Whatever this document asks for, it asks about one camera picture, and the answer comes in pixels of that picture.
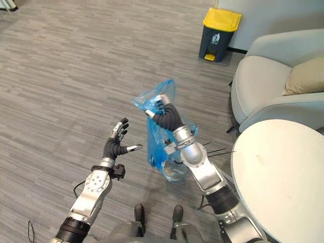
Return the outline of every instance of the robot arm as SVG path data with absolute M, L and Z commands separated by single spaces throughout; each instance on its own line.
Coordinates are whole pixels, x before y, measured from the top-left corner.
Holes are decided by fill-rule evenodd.
M 118 155 L 141 149 L 141 144 L 135 146 L 121 146 L 120 141 L 127 133 L 128 120 L 123 118 L 113 129 L 106 142 L 103 157 L 92 166 L 91 173 L 86 178 L 85 187 L 73 204 L 67 218 L 56 236 L 50 243 L 81 243 L 87 236 L 90 227 L 95 222 L 106 195 L 112 187 L 112 179 L 123 178 L 125 167 L 115 165 Z
M 187 125 L 181 122 L 179 113 L 168 97 L 158 96 L 157 103 L 165 107 L 164 114 L 154 114 L 149 110 L 145 113 L 159 126 L 173 132 L 177 144 L 170 144 L 166 152 L 170 154 L 177 149 L 181 150 L 183 163 L 191 170 L 195 181 L 215 212 L 224 242 L 250 243 L 266 240 L 263 230 L 257 226 L 250 213 L 236 198 L 217 167 L 208 160 L 205 148 L 195 142 Z

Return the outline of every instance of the metal joint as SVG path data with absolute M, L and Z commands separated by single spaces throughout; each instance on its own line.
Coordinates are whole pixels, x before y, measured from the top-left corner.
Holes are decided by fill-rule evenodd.
M 105 166 L 112 168 L 115 165 L 115 161 L 111 158 L 101 158 L 99 166 Z
M 177 148 L 181 149 L 185 146 L 189 146 L 191 144 L 194 144 L 195 138 L 192 135 L 190 129 L 187 125 L 184 125 L 182 127 L 179 127 L 178 129 L 173 131 L 173 136 L 177 140 Z

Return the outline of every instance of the transparent plastic bag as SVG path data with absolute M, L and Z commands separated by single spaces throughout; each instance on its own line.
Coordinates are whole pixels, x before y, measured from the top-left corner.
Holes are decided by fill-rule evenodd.
M 154 113 L 161 114 L 162 110 L 156 106 L 156 97 L 160 94 L 166 94 L 171 102 L 174 102 L 176 96 L 176 85 L 173 80 L 168 80 L 154 87 L 153 90 L 146 91 L 140 96 L 134 98 L 132 102 L 141 110 L 151 110 Z M 185 116 L 181 116 L 183 122 L 188 125 L 194 136 L 198 135 L 196 124 Z M 158 126 L 152 119 L 147 118 L 147 161 L 152 167 L 156 167 L 162 175 L 169 181 L 179 181 L 183 179 L 188 171 L 180 157 L 180 151 L 167 155 L 164 151 L 166 141 L 176 142 L 171 131 Z

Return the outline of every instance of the white wall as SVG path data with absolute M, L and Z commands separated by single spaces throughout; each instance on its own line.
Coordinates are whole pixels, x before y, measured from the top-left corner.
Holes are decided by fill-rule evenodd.
M 243 50 L 265 34 L 324 28 L 324 0 L 219 0 L 218 8 L 242 13 L 229 46 Z

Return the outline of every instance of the round white table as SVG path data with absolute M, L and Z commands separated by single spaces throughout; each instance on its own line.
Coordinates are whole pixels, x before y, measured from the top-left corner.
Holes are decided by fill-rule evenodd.
M 262 228 L 283 243 L 324 242 L 324 136 L 265 120 L 247 128 L 233 151 L 236 189 Z

